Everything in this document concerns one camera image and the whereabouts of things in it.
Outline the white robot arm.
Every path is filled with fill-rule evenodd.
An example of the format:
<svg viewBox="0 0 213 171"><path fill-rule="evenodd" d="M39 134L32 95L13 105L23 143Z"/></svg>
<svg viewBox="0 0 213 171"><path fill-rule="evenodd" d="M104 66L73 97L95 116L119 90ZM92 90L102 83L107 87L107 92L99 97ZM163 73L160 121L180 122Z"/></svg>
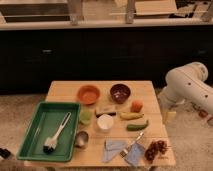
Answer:
<svg viewBox="0 0 213 171"><path fill-rule="evenodd" d="M164 123L171 118L173 106L189 100L200 107L203 114L211 114L207 123L213 127L213 87L205 83L207 78L208 69L200 62L174 68L166 74L166 86L158 94Z"/></svg>

